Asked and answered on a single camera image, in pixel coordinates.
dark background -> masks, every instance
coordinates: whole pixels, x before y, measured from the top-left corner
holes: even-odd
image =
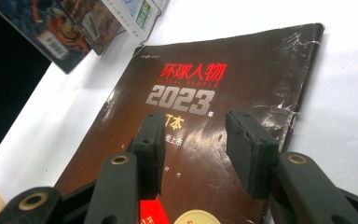
[[[50,61],[0,16],[0,143],[49,65]]]

gold circular sticker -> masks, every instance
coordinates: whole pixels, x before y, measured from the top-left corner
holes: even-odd
[[[174,224],[220,224],[220,222],[208,212],[191,210],[179,216]]]

metal rivet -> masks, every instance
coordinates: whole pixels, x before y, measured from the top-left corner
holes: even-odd
[[[124,164],[127,161],[129,161],[130,159],[126,156],[116,156],[112,159],[112,163],[114,165],[120,165],[120,164]]]
[[[298,156],[298,155],[290,155],[287,157],[287,159],[289,159],[290,162],[295,163],[295,164],[305,164],[307,163],[307,159],[305,159],[302,156]]]
[[[33,210],[48,200],[48,194],[44,191],[33,193],[22,199],[19,208],[22,211]]]

magazine cover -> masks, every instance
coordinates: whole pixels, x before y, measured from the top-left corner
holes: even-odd
[[[225,114],[250,113],[284,151],[323,30],[315,23],[138,48],[56,188],[65,195],[95,180],[103,159],[125,151],[144,117],[163,109],[162,193],[141,203],[142,223],[261,223],[268,202],[241,186]]]
[[[69,18],[101,55],[122,27],[101,0],[57,0]]]
[[[146,41],[159,14],[159,9],[152,0],[102,1],[124,29],[139,43]]]
[[[90,51],[55,0],[0,0],[0,14],[65,73]]]

brown magazine cover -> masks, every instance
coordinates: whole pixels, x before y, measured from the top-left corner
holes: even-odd
[[[285,150],[323,31],[314,23],[138,48],[56,188],[95,180],[103,159],[164,109],[162,194],[141,204],[142,223],[263,222],[268,202],[246,194],[226,154],[225,113],[252,114]]]

